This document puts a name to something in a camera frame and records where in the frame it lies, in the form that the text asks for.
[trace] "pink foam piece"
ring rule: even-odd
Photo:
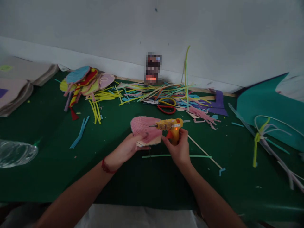
[[[156,119],[153,117],[146,117],[146,116],[134,117],[131,120],[131,129],[133,135],[136,136],[148,132],[149,135],[141,140],[142,142],[148,144],[150,141],[162,135],[162,130],[159,130],[154,127],[150,127],[151,125],[156,124],[156,122],[158,121],[160,121],[160,119]]]
[[[108,87],[112,82],[114,82],[115,77],[112,74],[104,73],[101,74],[99,79],[99,89],[103,90]]]
[[[189,112],[191,112],[192,114],[204,119],[208,124],[210,124],[210,127],[214,130],[216,130],[216,128],[212,124],[216,125],[215,121],[221,122],[220,120],[213,119],[212,117],[210,117],[209,115],[204,113],[202,110],[197,109],[193,106],[189,107]]]

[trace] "plastic bottle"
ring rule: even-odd
[[[0,168],[24,165],[33,160],[37,154],[36,146],[0,139]]]

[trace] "wooden stick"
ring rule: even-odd
[[[209,156],[209,154],[207,154],[191,137],[190,135],[188,135],[189,139],[192,140],[192,142],[194,142],[195,145],[197,145],[198,148],[201,149],[201,151],[203,151],[205,153],[205,155]],[[213,160],[213,158],[210,158],[220,169],[223,169],[219,164],[217,164],[216,161]]]

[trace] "yellow foam piece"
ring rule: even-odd
[[[66,80],[63,79],[63,80],[61,81],[60,85],[59,85],[60,90],[61,90],[62,92],[66,92],[67,89],[68,89],[68,87],[69,87],[69,85],[67,84]],[[72,88],[71,88],[70,91],[74,91],[75,89],[76,89],[76,85],[74,84],[74,85],[72,85]]]
[[[99,79],[94,82],[94,84],[91,86],[91,88],[89,88],[89,90],[88,90],[88,86],[87,85],[83,86],[81,88],[82,95],[84,95],[84,96],[88,96],[91,93],[96,92],[97,90],[99,90]]]

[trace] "blue foam strip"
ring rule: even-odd
[[[191,98],[199,98],[199,96],[196,95],[196,94],[189,94],[189,97],[191,97]]]
[[[79,132],[79,135],[78,137],[76,138],[76,140],[73,142],[73,144],[71,145],[70,149],[74,149],[75,146],[78,144],[79,140],[81,139],[82,137],[82,134],[83,134],[83,131],[85,130],[85,126],[89,120],[90,116],[88,116],[86,119],[84,118],[83,121],[82,121],[82,125],[81,125],[81,128],[80,128],[80,132]]]
[[[219,175],[219,176],[222,176],[222,172],[225,171],[225,170],[226,170],[225,168],[220,169],[220,170],[218,171],[218,175]]]
[[[243,127],[244,125],[241,125],[241,124],[238,124],[238,123],[234,123],[234,122],[231,122],[233,125],[237,125],[237,126],[240,126],[240,127]]]
[[[285,152],[286,154],[290,154],[287,150],[285,150],[284,148],[280,147],[279,145],[275,144],[273,141],[271,141],[270,139],[265,138],[266,141],[270,142],[272,145],[274,145],[275,147],[279,148],[281,151]]]
[[[126,88],[124,88],[124,91],[125,91],[126,94],[128,94]],[[127,97],[128,100],[129,100],[129,96],[127,95],[126,97]]]

